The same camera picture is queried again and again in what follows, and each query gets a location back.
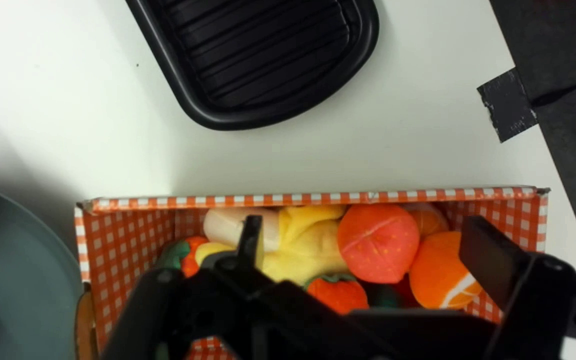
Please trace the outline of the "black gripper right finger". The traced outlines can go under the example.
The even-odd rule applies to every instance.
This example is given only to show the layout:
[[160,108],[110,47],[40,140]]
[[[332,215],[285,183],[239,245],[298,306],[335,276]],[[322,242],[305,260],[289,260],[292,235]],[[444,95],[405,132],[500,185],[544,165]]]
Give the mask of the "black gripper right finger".
[[501,311],[524,306],[533,257],[482,217],[461,224],[460,260]]

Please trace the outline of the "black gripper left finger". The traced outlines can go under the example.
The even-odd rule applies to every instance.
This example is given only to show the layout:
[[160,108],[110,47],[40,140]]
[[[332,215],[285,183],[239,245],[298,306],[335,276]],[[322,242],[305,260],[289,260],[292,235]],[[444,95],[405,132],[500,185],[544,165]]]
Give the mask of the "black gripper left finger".
[[255,268],[257,263],[261,260],[261,254],[264,254],[261,218],[247,217],[239,232],[235,257],[243,266]]

